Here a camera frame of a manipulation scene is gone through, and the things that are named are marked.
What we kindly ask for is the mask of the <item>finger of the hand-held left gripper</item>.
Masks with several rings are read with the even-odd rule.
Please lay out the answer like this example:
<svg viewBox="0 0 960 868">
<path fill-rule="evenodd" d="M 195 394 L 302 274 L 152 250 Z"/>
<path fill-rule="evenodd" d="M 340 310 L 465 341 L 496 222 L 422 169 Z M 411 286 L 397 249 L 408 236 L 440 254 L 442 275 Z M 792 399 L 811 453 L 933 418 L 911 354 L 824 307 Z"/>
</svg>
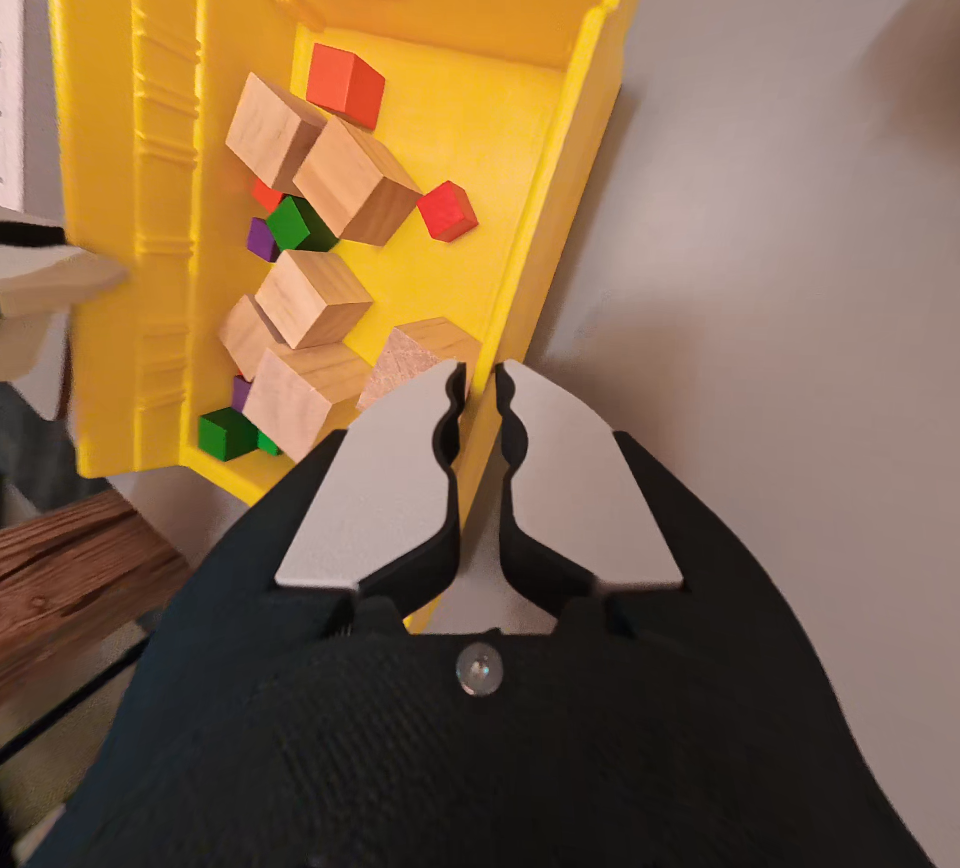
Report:
<svg viewBox="0 0 960 868">
<path fill-rule="evenodd" d="M 50 248 L 66 245 L 63 226 L 39 216 L 1 207 L 1 245 L 13 248 Z"/>
<path fill-rule="evenodd" d="M 126 281 L 126 266 L 73 247 L 1 247 L 1 382 L 36 364 L 51 319 Z"/>
</svg>

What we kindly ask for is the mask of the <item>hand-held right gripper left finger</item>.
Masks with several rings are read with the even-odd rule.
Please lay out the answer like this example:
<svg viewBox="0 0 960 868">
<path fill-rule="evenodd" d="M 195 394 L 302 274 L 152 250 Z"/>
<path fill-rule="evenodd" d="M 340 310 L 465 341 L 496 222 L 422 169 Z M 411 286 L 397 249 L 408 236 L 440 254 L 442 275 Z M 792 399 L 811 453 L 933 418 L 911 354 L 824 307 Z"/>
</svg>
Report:
<svg viewBox="0 0 960 868">
<path fill-rule="evenodd" d="M 275 575 L 284 589 L 388 598 L 403 618 L 460 566 L 453 463 L 466 363 L 440 361 L 354 420 Z"/>
</svg>

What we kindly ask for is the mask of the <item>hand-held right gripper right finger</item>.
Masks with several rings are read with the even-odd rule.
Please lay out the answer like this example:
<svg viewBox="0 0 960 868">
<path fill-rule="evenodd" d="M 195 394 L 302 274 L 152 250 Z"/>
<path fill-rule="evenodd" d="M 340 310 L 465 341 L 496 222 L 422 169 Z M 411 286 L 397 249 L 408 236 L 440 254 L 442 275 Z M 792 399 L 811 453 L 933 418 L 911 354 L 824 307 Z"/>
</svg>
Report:
<svg viewBox="0 0 960 868">
<path fill-rule="evenodd" d="M 515 359 L 497 366 L 495 387 L 509 585 L 549 615 L 577 598 L 680 589 L 683 574 L 606 420 Z"/>
</svg>

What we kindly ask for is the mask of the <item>pile of coloured wooden cubes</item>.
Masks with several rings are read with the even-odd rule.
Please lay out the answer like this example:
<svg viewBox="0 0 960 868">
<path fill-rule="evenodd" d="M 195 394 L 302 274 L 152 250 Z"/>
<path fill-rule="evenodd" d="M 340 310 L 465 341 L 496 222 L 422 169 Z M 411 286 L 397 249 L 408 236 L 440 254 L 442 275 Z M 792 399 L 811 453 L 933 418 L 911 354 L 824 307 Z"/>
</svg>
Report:
<svg viewBox="0 0 960 868">
<path fill-rule="evenodd" d="M 441 361 L 462 363 L 470 386 L 479 356 L 479 342 L 443 316 L 395 326 L 374 365 L 346 344 L 378 300 L 344 246 L 382 249 L 414 210 L 438 214 L 440 197 L 347 110 L 310 94 L 249 72 L 224 138 L 278 202 L 246 238 L 268 272 L 217 330 L 235 370 L 231 403 L 197 419 L 198 448 L 220 462 L 256 451 L 300 462 L 354 411 Z"/>
</svg>

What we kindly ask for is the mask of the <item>yellow plastic box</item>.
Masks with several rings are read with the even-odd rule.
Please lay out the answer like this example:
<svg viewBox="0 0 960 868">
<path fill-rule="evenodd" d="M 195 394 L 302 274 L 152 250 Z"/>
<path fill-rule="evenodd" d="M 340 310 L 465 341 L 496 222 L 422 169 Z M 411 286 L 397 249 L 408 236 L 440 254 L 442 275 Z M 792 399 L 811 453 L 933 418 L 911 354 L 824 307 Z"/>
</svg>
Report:
<svg viewBox="0 0 960 868">
<path fill-rule="evenodd" d="M 345 341 L 443 316 L 481 342 L 461 419 L 461 520 L 498 432 L 493 366 L 526 353 L 621 86 L 638 0 L 49 0 L 66 238 L 127 282 L 73 322 L 78 474 L 184 466 L 247 504 L 292 468 L 196 442 L 233 368 L 217 329 L 267 265 L 242 235 L 253 174 L 227 131 L 249 73 L 303 95 L 312 46 L 386 78 L 375 136 L 479 226 L 432 240 L 414 211 L 342 259 L 375 302 Z"/>
</svg>

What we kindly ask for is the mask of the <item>white printed box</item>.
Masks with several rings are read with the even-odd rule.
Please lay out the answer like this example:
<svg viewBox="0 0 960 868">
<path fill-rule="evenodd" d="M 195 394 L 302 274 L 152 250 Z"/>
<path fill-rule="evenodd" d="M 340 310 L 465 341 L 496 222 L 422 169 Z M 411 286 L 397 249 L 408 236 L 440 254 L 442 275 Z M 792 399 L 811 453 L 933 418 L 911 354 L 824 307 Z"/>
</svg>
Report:
<svg viewBox="0 0 960 868">
<path fill-rule="evenodd" d="M 25 0 L 1 0 L 1 207 L 22 213 L 25 200 Z"/>
</svg>

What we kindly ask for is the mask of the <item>brown wooden plank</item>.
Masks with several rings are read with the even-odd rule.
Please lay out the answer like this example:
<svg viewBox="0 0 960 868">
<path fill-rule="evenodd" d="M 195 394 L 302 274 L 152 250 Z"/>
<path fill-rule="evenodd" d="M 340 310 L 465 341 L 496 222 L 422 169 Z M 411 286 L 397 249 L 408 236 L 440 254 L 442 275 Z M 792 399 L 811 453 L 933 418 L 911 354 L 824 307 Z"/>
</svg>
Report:
<svg viewBox="0 0 960 868">
<path fill-rule="evenodd" d="M 2 703 L 165 608 L 190 575 L 184 555 L 116 490 L 3 529 Z"/>
</svg>

